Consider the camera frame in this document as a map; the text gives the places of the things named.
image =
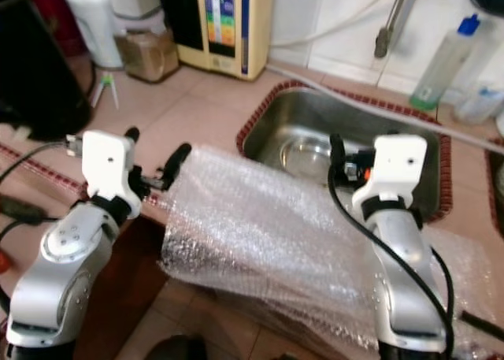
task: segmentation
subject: countertop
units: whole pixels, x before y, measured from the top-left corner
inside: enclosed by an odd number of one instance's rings
[[[89,83],[87,61],[75,59],[72,67],[82,85],[86,86]],[[330,87],[408,106],[404,95],[308,69],[286,67]],[[115,72],[114,77],[120,108],[115,109],[110,91],[105,90],[87,128],[124,134],[132,125],[137,126],[141,135],[135,150],[135,163],[143,167],[146,175],[153,175],[156,168],[163,165],[182,142],[209,144],[239,156],[235,145],[236,134],[268,92],[286,79],[264,71],[255,82],[249,83],[187,66],[181,67],[163,83],[155,85],[134,80],[122,72]],[[490,121],[476,127],[454,122],[448,106],[441,106],[430,114],[441,124],[463,132],[482,138],[498,137],[495,125]],[[33,141],[15,140],[13,130],[4,124],[0,125],[0,144],[21,153],[38,145]],[[454,205],[445,218],[432,226],[481,244],[491,264],[495,301],[502,301],[504,236],[498,233],[491,221],[484,151],[456,140],[452,140],[451,147]],[[0,151],[2,168],[9,164],[9,156],[12,154],[9,155],[5,148]],[[36,155],[35,160],[71,180],[84,182],[80,159],[66,156],[63,150],[43,152]],[[63,214],[65,207],[76,200],[76,189],[65,189],[61,183],[56,185],[55,181],[61,179],[53,178],[51,181],[28,169],[20,169],[13,174],[12,181],[2,185],[2,192],[39,201],[51,213]],[[166,213],[160,208],[145,203],[143,214],[165,224]],[[2,226],[7,222],[4,217],[0,221]],[[2,242],[2,249],[19,263],[12,271],[0,276],[7,291],[35,257],[38,240],[39,234],[25,232],[21,235],[12,233]],[[498,323],[504,325],[504,308],[500,306],[499,309],[496,317]]]

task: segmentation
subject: beige floor tile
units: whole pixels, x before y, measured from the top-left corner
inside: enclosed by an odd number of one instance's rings
[[[137,144],[136,161],[148,175],[183,142],[238,154],[235,137],[249,115],[194,96],[184,96],[149,126]]]
[[[205,343],[207,360],[241,360],[228,352],[221,350],[218,346],[212,343]]]
[[[453,198],[451,212],[434,226],[477,241],[494,237],[487,193],[454,184]]]
[[[325,72],[320,72],[317,70],[308,69],[306,67],[301,67],[297,65],[290,65],[288,63],[282,61],[276,61],[274,59],[268,60],[270,65],[274,65],[276,67],[281,67],[282,69],[286,69],[287,71],[296,72],[300,76],[304,76],[305,78],[311,79],[314,82],[322,83],[322,80],[325,77]]]
[[[369,96],[370,98],[377,98],[386,102],[399,104],[400,106],[413,108],[410,105],[410,97],[408,95],[404,95],[391,90],[386,90],[384,88],[378,88],[377,86],[371,84],[361,84],[353,80],[343,79],[341,77],[333,75],[326,75],[322,80],[322,84],[344,91],[353,92],[355,94]],[[435,110],[424,113],[433,118],[435,118],[436,116]]]
[[[114,79],[119,109],[114,105],[110,87],[106,87],[87,130],[100,129],[122,135],[136,126],[142,132],[183,95],[183,91],[162,84],[145,84],[122,72],[115,72]]]
[[[179,329],[199,334],[239,360],[247,360],[259,325],[204,295],[196,295],[180,319]]]
[[[208,75],[209,73],[206,71],[182,65],[180,66],[180,69],[161,83],[161,86],[185,93]]]
[[[243,82],[230,76],[209,74],[190,94],[213,104],[252,114],[283,76],[265,70],[255,81]]]
[[[152,304],[152,308],[178,322],[195,295],[193,286],[170,278]]]
[[[487,163],[484,150],[452,139],[451,164],[454,184],[487,193]]]
[[[175,333],[176,323],[149,309],[115,360],[143,360],[160,341]]]
[[[294,355],[298,360],[321,360],[298,344],[278,336],[266,328],[261,328],[250,360],[272,360],[286,353]]]

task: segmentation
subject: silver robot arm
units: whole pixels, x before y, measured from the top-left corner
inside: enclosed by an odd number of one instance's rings
[[[351,155],[345,154],[339,136],[332,136],[331,143],[330,187],[357,188],[352,205],[364,227],[357,222],[354,226],[370,239],[372,234],[377,238],[370,242],[368,259],[374,279],[371,299],[380,357],[382,360],[444,359],[447,327],[440,315],[445,318],[431,271],[432,249],[409,210],[413,189],[421,178],[426,141],[417,135],[382,135],[376,138],[374,150]],[[342,213],[348,215],[341,203],[336,202]],[[380,240],[390,253],[379,246]],[[406,272],[406,267],[417,281]],[[423,282],[430,297],[418,281]]]
[[[168,189],[191,151],[182,145],[161,179],[146,178],[133,163],[138,130],[128,133],[89,131],[82,139],[71,137],[73,155],[83,158],[91,198],[47,230],[37,259],[15,287],[8,358],[72,359],[93,283],[110,260],[120,226],[139,216],[151,187]]]

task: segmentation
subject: bubble wrap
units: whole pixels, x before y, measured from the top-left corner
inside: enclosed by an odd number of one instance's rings
[[[170,276],[260,300],[348,358],[377,357],[364,256],[369,242],[326,188],[196,147],[164,204],[161,266]],[[450,268],[456,311],[493,319],[490,268],[480,246],[440,230],[423,235]],[[446,295],[434,261],[433,269]],[[459,321],[454,328],[459,358],[486,358],[483,335]]]

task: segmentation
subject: white hose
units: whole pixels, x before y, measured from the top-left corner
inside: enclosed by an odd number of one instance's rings
[[[425,130],[429,130],[431,132],[435,132],[438,134],[442,135],[448,135],[454,139],[457,139],[459,141],[462,141],[464,143],[467,143],[469,145],[475,146],[475,147],[480,147],[485,150],[493,151],[498,154],[504,155],[504,147],[501,147],[499,145],[496,145],[495,143],[489,142],[485,139],[479,139],[475,137],[474,135],[468,135],[462,132],[459,132],[454,129],[450,129],[441,125],[433,124],[427,121],[420,120],[419,118],[412,117],[412,116],[406,116],[400,113],[396,112],[391,112],[390,110],[386,109],[381,109],[381,108],[376,108],[375,106],[371,106],[369,104],[365,104],[363,102],[358,102],[356,100],[353,100],[352,98],[348,98],[347,96],[341,95],[338,92],[333,91],[332,89],[325,87],[319,83],[315,83],[312,80],[305,78],[304,76],[300,76],[299,74],[295,72],[290,72],[285,69],[282,69],[281,67],[277,67],[274,65],[266,65],[266,68],[268,70],[271,70],[273,72],[277,72],[280,75],[287,76],[292,79],[299,80],[300,82],[303,82],[307,86],[312,87],[313,89],[323,92],[326,95],[329,95],[341,102],[344,102],[345,104],[359,109],[363,112],[373,114],[378,117],[383,117],[387,118],[388,120],[393,120],[393,121],[398,121],[402,122],[403,124],[409,124],[409,125],[414,125],[417,126],[418,128],[422,128]]]
[[[338,23],[334,23],[329,25],[326,29],[322,29],[320,32],[313,33],[311,35],[308,35],[306,37],[300,38],[300,39],[286,39],[286,40],[280,40],[278,42],[272,43],[270,46],[271,47],[286,47],[286,46],[292,46],[292,45],[297,45],[299,43],[308,43],[310,41],[314,41],[315,39],[319,39],[320,37],[324,37],[326,35],[329,35],[333,32],[337,32],[341,29],[346,28],[349,24],[353,23],[359,16],[361,16],[365,11],[373,7],[377,2],[380,0],[371,0],[368,4],[360,8],[356,13],[353,13],[351,16],[346,18],[343,21],[340,21]]]

